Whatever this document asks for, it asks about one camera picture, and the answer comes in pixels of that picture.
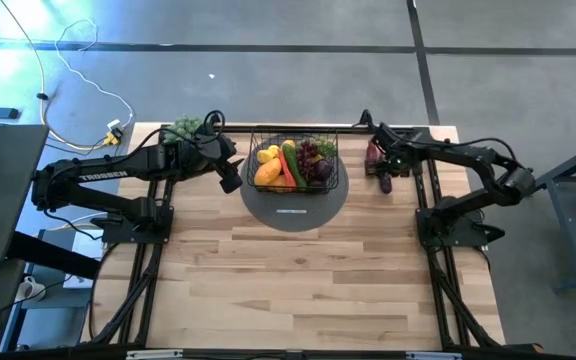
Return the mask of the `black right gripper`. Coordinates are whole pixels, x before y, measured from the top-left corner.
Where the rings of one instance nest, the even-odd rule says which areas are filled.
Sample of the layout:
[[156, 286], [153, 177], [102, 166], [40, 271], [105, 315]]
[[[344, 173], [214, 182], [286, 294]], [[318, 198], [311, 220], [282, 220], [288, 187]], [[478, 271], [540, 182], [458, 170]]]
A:
[[380, 124], [374, 128], [371, 142], [381, 151], [382, 158], [379, 169], [366, 169], [366, 176], [391, 177], [411, 174], [412, 160], [409, 147], [412, 142], [408, 137], [388, 131], [387, 126]]

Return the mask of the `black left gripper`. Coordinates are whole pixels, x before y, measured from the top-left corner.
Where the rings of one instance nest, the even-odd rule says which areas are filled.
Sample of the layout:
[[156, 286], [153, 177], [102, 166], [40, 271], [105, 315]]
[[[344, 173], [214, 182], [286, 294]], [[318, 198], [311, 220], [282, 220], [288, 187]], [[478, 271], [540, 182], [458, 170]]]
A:
[[[192, 138], [174, 130], [171, 133], [176, 137], [170, 160], [170, 168], [173, 172], [209, 173], [214, 170], [214, 165], [206, 152], [209, 152], [209, 144], [217, 140], [217, 133], [199, 132], [194, 134]], [[236, 143], [228, 136], [219, 135], [218, 142], [221, 151], [220, 159], [229, 159], [237, 154]], [[239, 165], [242, 162], [243, 159], [233, 163], [226, 161], [219, 168], [220, 185], [226, 194], [230, 194], [242, 186], [242, 179], [239, 175]]]

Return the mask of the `dark red vegetable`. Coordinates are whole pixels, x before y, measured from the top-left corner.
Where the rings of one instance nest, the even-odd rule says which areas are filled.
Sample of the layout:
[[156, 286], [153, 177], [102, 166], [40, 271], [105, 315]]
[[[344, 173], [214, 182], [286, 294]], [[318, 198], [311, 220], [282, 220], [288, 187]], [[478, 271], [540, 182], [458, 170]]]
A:
[[366, 176], [379, 175], [379, 162], [381, 158], [381, 152], [377, 149], [376, 145], [372, 141], [369, 141], [364, 160], [364, 170]]

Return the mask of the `green grape bunch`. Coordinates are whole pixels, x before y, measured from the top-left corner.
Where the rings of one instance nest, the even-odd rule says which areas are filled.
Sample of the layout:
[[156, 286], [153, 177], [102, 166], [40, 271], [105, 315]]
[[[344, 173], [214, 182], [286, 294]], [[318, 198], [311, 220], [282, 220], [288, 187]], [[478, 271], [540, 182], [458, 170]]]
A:
[[313, 142], [317, 145], [318, 151], [323, 157], [331, 158], [337, 155], [337, 145], [327, 137], [316, 137]]

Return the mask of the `red chili pepper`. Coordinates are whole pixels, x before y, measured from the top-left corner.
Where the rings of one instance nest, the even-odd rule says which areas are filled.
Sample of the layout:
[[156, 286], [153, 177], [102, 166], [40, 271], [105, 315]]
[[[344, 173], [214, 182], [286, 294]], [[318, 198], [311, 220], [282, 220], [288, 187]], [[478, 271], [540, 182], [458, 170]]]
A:
[[285, 160], [285, 156], [284, 156], [282, 150], [279, 151], [279, 160], [280, 160], [281, 165], [282, 165], [282, 171], [283, 171], [284, 178], [285, 178], [285, 185], [288, 187], [296, 189], [297, 188], [296, 181], [295, 181], [292, 173], [290, 172], [290, 169], [289, 169], [288, 164]]

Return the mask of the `green cucumber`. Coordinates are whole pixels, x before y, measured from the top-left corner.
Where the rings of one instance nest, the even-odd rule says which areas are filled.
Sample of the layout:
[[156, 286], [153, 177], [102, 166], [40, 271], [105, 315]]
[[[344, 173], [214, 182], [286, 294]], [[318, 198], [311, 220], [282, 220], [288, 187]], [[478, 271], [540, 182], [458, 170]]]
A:
[[285, 156], [285, 160], [288, 164], [288, 167], [290, 169], [290, 172], [292, 173], [296, 181], [297, 188], [299, 190], [305, 190], [307, 187], [307, 182], [300, 173], [298, 166], [297, 152], [295, 148], [292, 148], [290, 146], [283, 146], [282, 151]]

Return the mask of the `purple grape bunch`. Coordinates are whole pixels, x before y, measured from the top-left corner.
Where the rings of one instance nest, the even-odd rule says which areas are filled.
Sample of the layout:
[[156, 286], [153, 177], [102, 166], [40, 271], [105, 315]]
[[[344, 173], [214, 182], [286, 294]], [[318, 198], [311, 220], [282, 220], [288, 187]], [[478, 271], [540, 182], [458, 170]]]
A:
[[301, 175], [307, 182], [314, 179], [315, 164], [311, 158], [320, 154], [317, 145], [310, 140], [301, 141], [297, 147], [298, 166]]

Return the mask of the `green artificial bushy plant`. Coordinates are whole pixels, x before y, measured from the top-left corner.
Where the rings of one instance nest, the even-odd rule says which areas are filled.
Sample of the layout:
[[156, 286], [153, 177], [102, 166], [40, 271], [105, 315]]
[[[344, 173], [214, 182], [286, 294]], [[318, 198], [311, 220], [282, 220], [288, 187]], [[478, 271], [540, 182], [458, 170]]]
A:
[[183, 115], [167, 126], [164, 131], [163, 143], [171, 144], [174, 142], [187, 142], [195, 144], [196, 135], [204, 130], [203, 120], [199, 117], [190, 117]]

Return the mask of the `grey round woven table mat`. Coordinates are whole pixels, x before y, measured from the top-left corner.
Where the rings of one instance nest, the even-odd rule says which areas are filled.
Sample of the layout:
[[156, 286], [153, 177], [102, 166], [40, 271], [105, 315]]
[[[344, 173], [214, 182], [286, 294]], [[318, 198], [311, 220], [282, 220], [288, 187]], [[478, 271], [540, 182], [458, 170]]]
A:
[[248, 162], [241, 169], [242, 200], [249, 212], [263, 224], [280, 231], [302, 232], [319, 228], [332, 220], [342, 209], [349, 192], [345, 166], [339, 163], [338, 186], [328, 193], [260, 192], [247, 182]]

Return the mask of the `white and yellow power plug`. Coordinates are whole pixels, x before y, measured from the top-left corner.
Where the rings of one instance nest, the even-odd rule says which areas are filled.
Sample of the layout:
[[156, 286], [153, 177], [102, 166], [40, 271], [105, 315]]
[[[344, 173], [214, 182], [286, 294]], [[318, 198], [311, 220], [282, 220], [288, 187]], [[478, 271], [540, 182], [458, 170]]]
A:
[[117, 146], [121, 143], [124, 134], [124, 126], [118, 119], [107, 124], [108, 132], [104, 138], [103, 144], [106, 146]]

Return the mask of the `white paper box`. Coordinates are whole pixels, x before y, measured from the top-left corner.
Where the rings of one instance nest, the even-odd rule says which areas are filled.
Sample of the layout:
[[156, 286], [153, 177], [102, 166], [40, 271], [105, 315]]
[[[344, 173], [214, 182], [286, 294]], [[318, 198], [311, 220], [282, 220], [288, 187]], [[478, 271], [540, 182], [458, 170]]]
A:
[[[104, 245], [100, 239], [93, 240], [80, 232], [76, 232], [71, 250], [99, 261], [103, 255], [103, 248]], [[67, 274], [63, 287], [65, 289], [89, 289], [92, 287], [92, 283], [91, 279]]]

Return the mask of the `black desk leg beam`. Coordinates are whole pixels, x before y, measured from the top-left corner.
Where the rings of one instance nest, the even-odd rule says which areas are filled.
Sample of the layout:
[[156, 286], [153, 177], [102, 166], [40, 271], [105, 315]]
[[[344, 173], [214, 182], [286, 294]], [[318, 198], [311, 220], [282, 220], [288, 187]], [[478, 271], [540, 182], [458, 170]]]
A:
[[94, 258], [21, 232], [13, 234], [6, 256], [87, 279], [94, 279], [101, 267], [100, 262]]

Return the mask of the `white mug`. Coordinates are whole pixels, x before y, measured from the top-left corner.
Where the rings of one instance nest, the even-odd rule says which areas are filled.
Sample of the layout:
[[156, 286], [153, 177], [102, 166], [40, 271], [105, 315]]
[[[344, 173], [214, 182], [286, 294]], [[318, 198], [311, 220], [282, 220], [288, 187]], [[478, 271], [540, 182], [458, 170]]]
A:
[[33, 276], [26, 276], [17, 288], [16, 301], [41, 301], [45, 295], [46, 286], [38, 283]]

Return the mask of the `black aluminium table frame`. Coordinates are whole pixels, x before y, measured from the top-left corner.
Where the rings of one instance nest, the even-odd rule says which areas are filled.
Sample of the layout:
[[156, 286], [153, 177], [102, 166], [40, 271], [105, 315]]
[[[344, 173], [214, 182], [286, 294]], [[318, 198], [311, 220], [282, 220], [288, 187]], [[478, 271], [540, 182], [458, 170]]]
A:
[[[242, 186], [225, 194], [213, 174], [175, 185], [123, 181], [124, 195], [170, 202], [170, 239], [115, 243], [91, 304], [103, 328], [70, 356], [125, 360], [132, 350], [182, 349], [180, 360], [406, 360], [407, 352], [427, 351], [539, 360], [533, 346], [512, 348], [482, 326], [496, 309], [490, 285], [467, 282], [486, 271], [477, 246], [425, 248], [418, 237], [417, 211], [481, 189], [478, 174], [423, 161], [409, 176], [391, 176], [392, 192], [383, 194], [379, 177], [364, 170], [379, 125], [368, 114], [354, 126], [225, 125], [242, 165], [255, 129], [338, 136], [348, 196], [312, 230], [263, 224], [246, 208]], [[454, 129], [387, 126], [463, 144]]]

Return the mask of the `silver frame bracket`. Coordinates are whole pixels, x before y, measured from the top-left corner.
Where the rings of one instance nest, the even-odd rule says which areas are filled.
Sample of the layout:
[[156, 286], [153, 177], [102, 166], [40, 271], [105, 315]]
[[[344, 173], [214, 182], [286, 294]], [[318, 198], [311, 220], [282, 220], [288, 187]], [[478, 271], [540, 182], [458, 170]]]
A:
[[182, 349], [142, 349], [128, 351], [125, 360], [177, 360], [182, 358]]
[[410, 351], [405, 355], [406, 360], [463, 360], [460, 353]]

